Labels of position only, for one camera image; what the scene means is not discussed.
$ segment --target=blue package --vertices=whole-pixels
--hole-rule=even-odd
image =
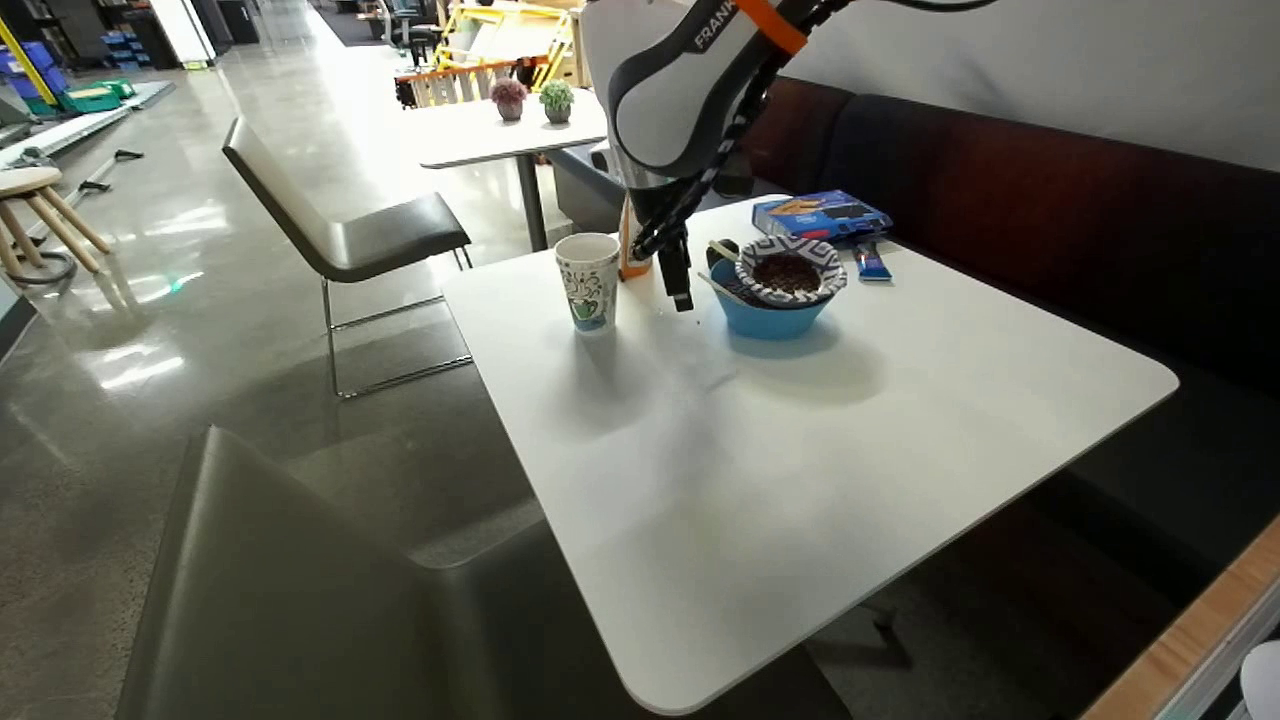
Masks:
[[[790,201],[764,201],[752,209],[752,224],[776,240],[827,240],[857,246],[890,231],[890,215],[845,190],[809,192]]]

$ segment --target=chair backrest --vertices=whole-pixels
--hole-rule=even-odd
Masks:
[[[330,251],[330,220],[317,214],[317,204],[297,192],[289,171],[276,163],[273,147],[250,128],[243,118],[232,119],[225,157],[240,171],[240,179],[251,190],[251,196],[273,214],[273,220],[286,228],[286,235],[297,246],[297,251],[320,274],[338,274],[338,258]]]
[[[211,429],[177,483],[117,716],[456,716],[433,595]]]

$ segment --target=paper cup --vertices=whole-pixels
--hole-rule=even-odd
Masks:
[[[606,231],[563,235],[556,246],[569,318],[582,334],[614,328],[615,251],[615,240]]]

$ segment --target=white table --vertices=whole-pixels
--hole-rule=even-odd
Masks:
[[[607,119],[591,91],[576,91],[569,123],[548,123],[538,98],[525,100],[522,123],[503,123],[492,100],[417,109],[409,123],[426,169],[456,169],[514,157],[522,171],[522,201],[534,250],[548,250],[546,204],[538,192],[538,153],[591,143],[607,135]]]
[[[708,235],[758,235],[748,204],[692,215]],[[896,286],[847,289],[800,345],[729,342],[705,286],[675,318],[662,281],[576,338],[554,258],[447,289],[646,707],[717,701],[1176,387],[909,250],[886,260]]]

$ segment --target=table leg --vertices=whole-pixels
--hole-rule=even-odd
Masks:
[[[548,250],[548,220],[546,220],[546,196],[538,192],[538,157],[522,153],[518,171],[522,171],[528,246],[534,246],[534,251],[540,251],[540,250]]]

